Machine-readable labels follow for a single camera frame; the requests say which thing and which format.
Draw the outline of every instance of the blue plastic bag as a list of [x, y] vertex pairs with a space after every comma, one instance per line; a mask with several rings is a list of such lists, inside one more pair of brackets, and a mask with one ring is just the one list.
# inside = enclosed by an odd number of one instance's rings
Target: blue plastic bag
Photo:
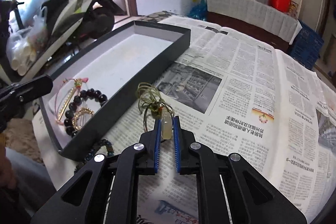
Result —
[[201, 0], [199, 4], [197, 4], [191, 9], [190, 13], [188, 14], [188, 17], [206, 21], [207, 11], [208, 11], [208, 8], [207, 8], [206, 0]]

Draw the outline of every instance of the black bead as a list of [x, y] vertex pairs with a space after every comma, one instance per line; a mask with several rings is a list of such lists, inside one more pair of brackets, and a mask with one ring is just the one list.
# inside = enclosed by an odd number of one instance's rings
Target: black bead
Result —
[[64, 120], [64, 125], [65, 125], [66, 127], [70, 127], [70, 126], [72, 126], [72, 120], [71, 120], [71, 119], [65, 119], [65, 120]]
[[65, 117], [72, 120], [73, 117], [74, 117], [74, 113], [71, 110], [68, 110], [68, 111], [65, 112]]
[[66, 132], [67, 132], [67, 134], [70, 135], [70, 136], [72, 135], [72, 133], [73, 133], [74, 130], [75, 130], [75, 129], [74, 129], [74, 127], [72, 127], [72, 126], [66, 128]]
[[107, 96], [105, 94], [102, 94], [98, 97], [98, 100], [100, 103], [107, 101]]
[[76, 105], [80, 105], [82, 103], [82, 99], [81, 97], [79, 97], [78, 95], [76, 95], [73, 99], [73, 102], [76, 104]]
[[86, 95], [86, 90], [81, 90], [81, 92], [79, 93], [79, 97], [85, 99], [85, 98], [87, 97], [87, 95]]
[[89, 89], [87, 90], [86, 95], [92, 99], [94, 97], [94, 93], [95, 93], [94, 89]]
[[69, 109], [70, 109], [71, 111], [75, 112], [75, 111], [77, 110], [77, 106], [76, 106], [76, 104], [73, 103], [73, 102], [71, 102], [71, 103], [69, 104]]
[[96, 91], [93, 93], [93, 96], [94, 96], [95, 98], [98, 98], [100, 95], [101, 95], [101, 91], [100, 91], [100, 90], [96, 90]]

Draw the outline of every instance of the person's hand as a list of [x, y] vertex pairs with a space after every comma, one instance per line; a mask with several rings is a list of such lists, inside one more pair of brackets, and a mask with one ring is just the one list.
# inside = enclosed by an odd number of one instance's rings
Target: person's hand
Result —
[[6, 148], [0, 144], [0, 187], [6, 186], [8, 189], [16, 187], [16, 178], [12, 170], [12, 164], [6, 158]]

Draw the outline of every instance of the gold bar pendant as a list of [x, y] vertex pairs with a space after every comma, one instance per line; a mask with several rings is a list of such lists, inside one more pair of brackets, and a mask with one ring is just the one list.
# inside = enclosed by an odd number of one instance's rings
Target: gold bar pendant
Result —
[[58, 114], [57, 114], [57, 120], [60, 121], [66, 108], [68, 107], [68, 104], [70, 103], [72, 97], [74, 96], [75, 92], [76, 92], [77, 88], [74, 86], [68, 93], [68, 96], [66, 97], [61, 109], [59, 110]]

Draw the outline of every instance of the blue plastic crate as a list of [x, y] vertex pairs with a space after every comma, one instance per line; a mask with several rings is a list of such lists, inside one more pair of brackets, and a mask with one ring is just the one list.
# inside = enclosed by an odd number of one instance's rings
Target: blue plastic crate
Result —
[[311, 70], [319, 58], [319, 52], [324, 41], [302, 21], [300, 21], [300, 24], [302, 30], [295, 37], [289, 55], [307, 69]]

